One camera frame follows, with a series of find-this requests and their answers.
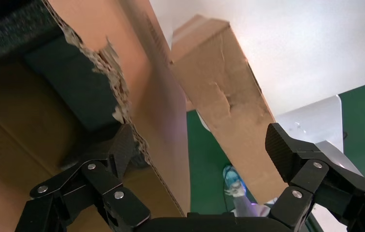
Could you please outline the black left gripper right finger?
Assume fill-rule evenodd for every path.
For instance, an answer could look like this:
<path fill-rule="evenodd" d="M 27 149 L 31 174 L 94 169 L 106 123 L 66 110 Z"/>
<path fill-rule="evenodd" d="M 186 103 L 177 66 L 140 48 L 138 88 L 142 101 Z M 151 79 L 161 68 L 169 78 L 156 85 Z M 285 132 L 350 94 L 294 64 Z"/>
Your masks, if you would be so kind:
<path fill-rule="evenodd" d="M 365 177 L 333 163 L 315 144 L 294 139 L 278 123 L 267 127 L 265 149 L 289 186 L 271 216 L 297 231 L 314 204 L 349 232 L 365 232 Z"/>

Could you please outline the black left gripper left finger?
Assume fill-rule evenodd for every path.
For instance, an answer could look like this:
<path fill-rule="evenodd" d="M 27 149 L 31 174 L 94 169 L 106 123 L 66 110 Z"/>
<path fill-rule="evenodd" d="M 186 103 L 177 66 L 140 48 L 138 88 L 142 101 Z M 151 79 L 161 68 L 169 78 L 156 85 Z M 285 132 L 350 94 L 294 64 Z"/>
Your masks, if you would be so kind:
<path fill-rule="evenodd" d="M 91 206 L 114 232 L 137 232 L 150 220 L 150 210 L 122 182 L 135 149 L 131 126 L 100 131 L 86 145 L 72 167 L 30 191 L 16 231 L 64 232 Z"/>

